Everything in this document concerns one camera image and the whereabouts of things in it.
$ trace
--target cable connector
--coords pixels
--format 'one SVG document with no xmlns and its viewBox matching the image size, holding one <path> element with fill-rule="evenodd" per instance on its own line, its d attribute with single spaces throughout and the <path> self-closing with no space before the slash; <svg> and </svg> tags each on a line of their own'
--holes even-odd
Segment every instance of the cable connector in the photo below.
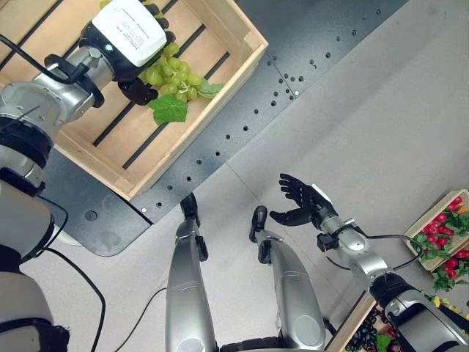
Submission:
<svg viewBox="0 0 469 352">
<path fill-rule="evenodd" d="M 317 237 L 317 246 L 321 252 L 328 251 L 330 249 L 338 249 L 339 239 L 334 234 L 320 233 Z"/>
</svg>

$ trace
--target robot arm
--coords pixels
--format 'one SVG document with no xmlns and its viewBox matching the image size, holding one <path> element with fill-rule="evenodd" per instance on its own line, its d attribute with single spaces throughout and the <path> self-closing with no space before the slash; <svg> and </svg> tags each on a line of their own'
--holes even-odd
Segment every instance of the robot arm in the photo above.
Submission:
<svg viewBox="0 0 469 352">
<path fill-rule="evenodd" d="M 373 252 L 369 238 L 353 219 L 339 218 L 324 192 L 289 175 L 282 174 L 281 179 L 286 198 L 296 201 L 300 208 L 270 215 L 286 226 L 312 222 L 323 232 L 317 236 L 318 247 L 322 252 L 338 251 L 341 261 L 399 331 L 399 343 L 405 351 L 458 351 L 457 346 L 461 346 L 459 351 L 466 351 L 464 332 Z"/>
<path fill-rule="evenodd" d="M 47 70 L 29 82 L 8 84 L 0 94 L 2 351 L 67 350 L 68 331 L 52 326 L 43 292 L 19 269 L 53 232 L 49 210 L 34 197 L 45 187 L 43 169 L 59 129 L 89 108 L 103 105 L 100 91 L 105 85 L 117 81 L 138 104 L 158 96 L 137 78 L 174 40 L 171 32 L 164 31 L 167 21 L 153 17 L 158 12 L 154 4 L 144 6 L 138 0 L 112 1 L 85 26 L 74 54 L 48 56 Z M 1 41 L 12 45 L 4 37 Z"/>
</svg>

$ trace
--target mounting hole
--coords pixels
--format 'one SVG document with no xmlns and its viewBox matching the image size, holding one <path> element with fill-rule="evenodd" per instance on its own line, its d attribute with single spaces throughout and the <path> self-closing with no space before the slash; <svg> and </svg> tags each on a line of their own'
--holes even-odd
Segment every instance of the mounting hole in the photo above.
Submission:
<svg viewBox="0 0 469 352">
<path fill-rule="evenodd" d="M 94 210 L 88 210 L 85 213 L 85 219 L 88 220 L 88 221 L 96 221 L 97 213 Z"/>
</svg>

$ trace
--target gray floor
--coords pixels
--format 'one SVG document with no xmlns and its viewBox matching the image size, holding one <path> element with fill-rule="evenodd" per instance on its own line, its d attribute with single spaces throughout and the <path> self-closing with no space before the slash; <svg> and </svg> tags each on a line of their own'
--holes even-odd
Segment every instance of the gray floor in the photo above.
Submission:
<svg viewBox="0 0 469 352">
<path fill-rule="evenodd" d="M 410 0 L 197 188 L 210 259 L 202 270 L 220 344 L 276 334 L 272 273 L 247 239 L 253 209 L 289 210 L 279 172 L 320 185 L 346 218 L 370 234 L 403 233 L 449 189 L 469 186 L 468 2 Z M 58 243 L 103 291 L 108 311 L 99 351 L 113 351 L 148 298 L 165 285 L 182 219 L 178 209 L 116 257 Z M 339 325 L 360 288 L 316 248 L 313 227 L 282 234 L 308 268 L 324 315 Z M 376 243 L 389 263 L 410 258 L 400 241 Z M 70 351 L 88 351 L 99 303 L 72 269 L 50 254 L 23 266 L 43 288 Z M 431 292 L 418 265 L 402 270 Z M 468 290 L 452 299 L 464 304 Z M 122 351 L 164 350 L 164 295 Z"/>
</svg>

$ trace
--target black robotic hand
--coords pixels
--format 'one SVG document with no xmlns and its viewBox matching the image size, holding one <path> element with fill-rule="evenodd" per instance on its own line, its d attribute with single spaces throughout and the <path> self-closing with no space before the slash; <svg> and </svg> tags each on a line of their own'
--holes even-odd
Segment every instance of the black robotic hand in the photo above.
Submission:
<svg viewBox="0 0 469 352">
<path fill-rule="evenodd" d="M 278 183 L 280 190 L 285 192 L 285 197 L 293 199 L 299 207 L 286 213 L 271 211 L 270 217 L 279 224 L 298 226 L 312 222 L 320 230 L 320 225 L 326 217 L 337 216 L 329 200 L 313 187 L 287 174 L 280 174 Z"/>
</svg>

